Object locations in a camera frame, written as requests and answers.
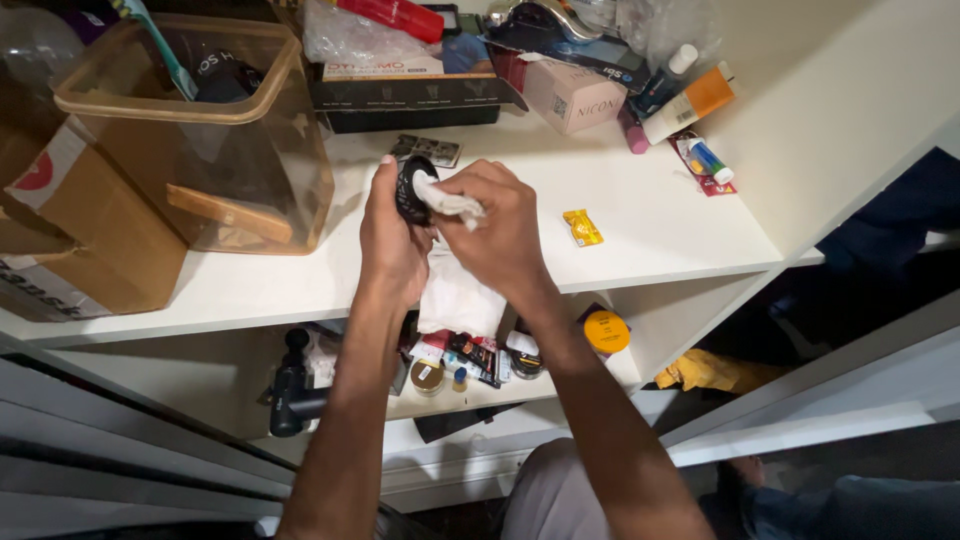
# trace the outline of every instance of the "person's right hand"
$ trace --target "person's right hand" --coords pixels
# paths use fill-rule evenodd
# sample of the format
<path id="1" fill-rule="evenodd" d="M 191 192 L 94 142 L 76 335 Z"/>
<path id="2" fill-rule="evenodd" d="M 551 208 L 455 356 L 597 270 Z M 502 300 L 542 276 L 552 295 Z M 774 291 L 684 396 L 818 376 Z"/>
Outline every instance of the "person's right hand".
<path id="1" fill-rule="evenodd" d="M 524 318 L 534 309 L 551 308 L 545 304 L 552 304 L 560 293 L 543 262 L 533 188 L 503 163 L 486 160 L 474 162 L 436 186 L 472 197 L 487 211 L 472 233 L 458 216 L 434 214 L 434 224 L 461 264 L 502 294 Z"/>

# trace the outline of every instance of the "transparent plastic box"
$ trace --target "transparent plastic box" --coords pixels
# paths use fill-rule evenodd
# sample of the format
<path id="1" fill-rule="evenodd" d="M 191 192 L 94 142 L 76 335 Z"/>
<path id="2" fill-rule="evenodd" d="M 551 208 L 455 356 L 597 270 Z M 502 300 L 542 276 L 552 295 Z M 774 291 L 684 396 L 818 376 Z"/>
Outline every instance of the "transparent plastic box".
<path id="1" fill-rule="evenodd" d="M 147 31 L 124 20 L 60 74 L 57 105 L 78 116 L 192 249 L 312 252 L 333 176 L 300 41 L 280 24 L 163 13 L 154 22 L 195 81 L 226 51 L 262 83 L 234 103 L 187 102 Z"/>

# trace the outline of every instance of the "yellow packet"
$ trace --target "yellow packet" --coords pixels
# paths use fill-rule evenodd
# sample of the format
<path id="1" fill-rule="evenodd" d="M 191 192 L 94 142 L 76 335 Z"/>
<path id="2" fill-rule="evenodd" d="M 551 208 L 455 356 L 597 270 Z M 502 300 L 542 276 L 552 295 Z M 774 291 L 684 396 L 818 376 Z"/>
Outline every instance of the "yellow packet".
<path id="1" fill-rule="evenodd" d="M 585 209 L 564 212 L 564 221 L 569 224 L 573 239 L 577 241 L 578 246 L 586 247 L 603 243 L 603 236 L 587 217 Z"/>

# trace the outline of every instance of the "teal toothbrush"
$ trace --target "teal toothbrush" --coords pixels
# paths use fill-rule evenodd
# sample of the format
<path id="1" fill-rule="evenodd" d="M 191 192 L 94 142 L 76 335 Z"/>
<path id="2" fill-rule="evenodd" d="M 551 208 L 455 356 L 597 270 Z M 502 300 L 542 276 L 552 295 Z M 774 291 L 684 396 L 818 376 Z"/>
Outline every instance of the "teal toothbrush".
<path id="1" fill-rule="evenodd" d="M 132 17 L 146 27 L 147 32 L 156 42 L 157 48 L 160 49 L 160 55 L 163 57 L 163 62 L 167 64 L 167 70 L 170 71 L 170 78 L 173 79 L 174 85 L 177 86 L 177 89 L 187 101 L 194 101 L 197 97 L 197 85 L 190 78 L 190 72 L 177 61 L 173 50 L 167 44 L 167 40 L 163 38 L 160 30 L 156 28 L 156 24 L 150 18 L 150 13 L 143 6 L 143 2 L 140 0 L 112 0 L 110 4 L 120 13 L 121 17 Z"/>

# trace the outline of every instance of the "qr code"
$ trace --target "qr code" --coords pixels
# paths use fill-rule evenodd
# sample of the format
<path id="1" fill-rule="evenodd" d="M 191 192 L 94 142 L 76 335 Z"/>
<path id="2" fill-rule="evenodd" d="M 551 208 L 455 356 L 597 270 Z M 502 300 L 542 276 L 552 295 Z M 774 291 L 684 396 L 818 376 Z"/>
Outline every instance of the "qr code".
<path id="1" fill-rule="evenodd" d="M 560 118 L 566 117 L 566 101 L 557 94 L 553 94 L 553 112 Z"/>
<path id="2" fill-rule="evenodd" d="M 697 114 L 696 110 L 685 110 L 677 115 L 677 123 L 683 124 L 685 121 L 693 118 Z"/>

